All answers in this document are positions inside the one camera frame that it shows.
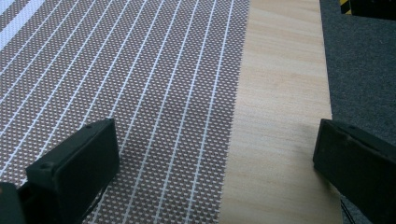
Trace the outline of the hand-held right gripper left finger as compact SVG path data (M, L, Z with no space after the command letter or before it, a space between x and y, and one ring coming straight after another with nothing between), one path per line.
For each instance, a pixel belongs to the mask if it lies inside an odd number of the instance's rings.
M82 127L26 168L29 221L80 224L119 169L115 120Z

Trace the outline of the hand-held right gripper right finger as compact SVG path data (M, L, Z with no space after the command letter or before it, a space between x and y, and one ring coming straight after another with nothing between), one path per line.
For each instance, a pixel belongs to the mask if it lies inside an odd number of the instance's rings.
M396 224L396 146L356 126L322 119L313 162L374 224Z

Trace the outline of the brown woven striped placemat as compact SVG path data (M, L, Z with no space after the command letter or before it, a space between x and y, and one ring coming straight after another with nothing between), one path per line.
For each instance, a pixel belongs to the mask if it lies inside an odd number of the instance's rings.
M218 224L249 0L0 0L0 181L116 124L84 224Z

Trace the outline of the black yellow striped object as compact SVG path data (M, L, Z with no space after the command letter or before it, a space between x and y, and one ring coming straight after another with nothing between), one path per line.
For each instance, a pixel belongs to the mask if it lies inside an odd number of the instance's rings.
M396 21L396 0L338 0L342 14Z

